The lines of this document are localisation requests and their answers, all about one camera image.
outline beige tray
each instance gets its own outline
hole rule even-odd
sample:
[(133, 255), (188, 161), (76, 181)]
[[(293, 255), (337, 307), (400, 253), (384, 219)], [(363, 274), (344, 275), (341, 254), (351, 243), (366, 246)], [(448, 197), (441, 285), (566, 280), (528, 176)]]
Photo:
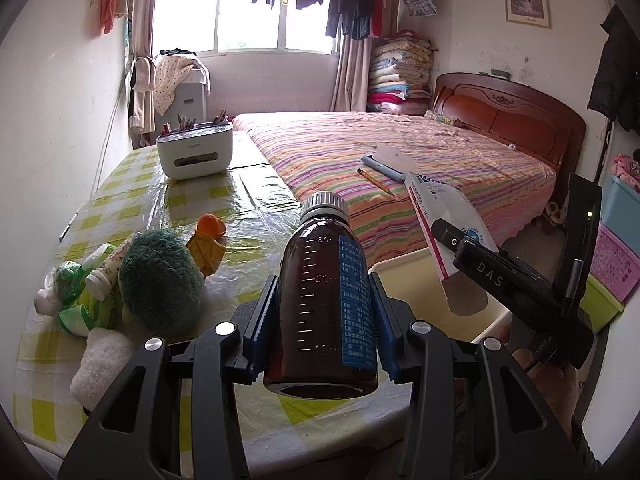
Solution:
[(477, 314), (453, 314), (431, 257), (428, 248), (420, 249), (375, 264), (369, 272), (378, 273), (388, 297), (406, 301), (417, 319), (428, 321), (451, 338), (479, 342), (510, 322), (511, 313), (491, 295), (486, 308)]

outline window frame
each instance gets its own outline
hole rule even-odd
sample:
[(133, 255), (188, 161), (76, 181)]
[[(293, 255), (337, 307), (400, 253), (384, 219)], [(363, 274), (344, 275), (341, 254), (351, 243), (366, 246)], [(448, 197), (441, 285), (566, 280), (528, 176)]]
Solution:
[(320, 52), (318, 50), (303, 50), (298, 48), (286, 48), (287, 41), (287, 9), (289, 5), (284, 5), (280, 1), (280, 14), (278, 16), (278, 41), (275, 48), (230, 48), (228, 50), (220, 50), (218, 48), (218, 19), (220, 16), (220, 0), (216, 0), (216, 13), (213, 23), (213, 49), (201, 50), (198, 52), (199, 57), (215, 57), (224, 56), (226, 54), (248, 54), (248, 53), (280, 53), (286, 54), (289, 52), (300, 54), (318, 54), (319, 56), (333, 56), (337, 57), (340, 54), (340, 40), (341, 33), (338, 31), (334, 39), (332, 50), (330, 53)]

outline window pane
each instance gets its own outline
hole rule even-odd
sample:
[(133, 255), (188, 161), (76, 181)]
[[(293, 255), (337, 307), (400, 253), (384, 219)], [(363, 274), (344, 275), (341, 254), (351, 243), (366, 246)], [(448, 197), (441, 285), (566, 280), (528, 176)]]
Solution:
[(331, 54), (334, 38), (324, 35), (328, 11), (329, 0), (324, 0), (322, 5), (316, 3), (300, 10), (296, 9), (296, 0), (289, 0), (285, 48)]
[(258, 0), (220, 0), (218, 50), (235, 48), (276, 48), (280, 1), (273, 9)]
[(154, 55), (183, 48), (213, 50), (216, 0), (156, 0)]

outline yellow pencil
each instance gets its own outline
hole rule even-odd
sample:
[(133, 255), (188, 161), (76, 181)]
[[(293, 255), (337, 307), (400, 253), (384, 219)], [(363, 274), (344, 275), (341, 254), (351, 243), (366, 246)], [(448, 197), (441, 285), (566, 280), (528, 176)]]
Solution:
[(384, 191), (388, 195), (391, 195), (393, 198), (395, 198), (395, 195), (391, 193), (391, 190), (387, 186), (385, 186), (384, 184), (381, 184), (375, 178), (373, 178), (372, 176), (362, 171), (360, 168), (358, 168), (358, 174), (362, 175), (364, 178), (366, 178), (370, 183), (372, 183), (377, 188), (380, 188), (382, 191)]

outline gray bottle cap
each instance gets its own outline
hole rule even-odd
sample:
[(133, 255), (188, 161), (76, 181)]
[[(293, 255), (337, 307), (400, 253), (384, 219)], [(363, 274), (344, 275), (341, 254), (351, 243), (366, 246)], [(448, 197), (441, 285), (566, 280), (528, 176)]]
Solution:
[(349, 212), (342, 197), (330, 191), (318, 191), (307, 197), (300, 212), (300, 225), (314, 216), (337, 216), (349, 224)]

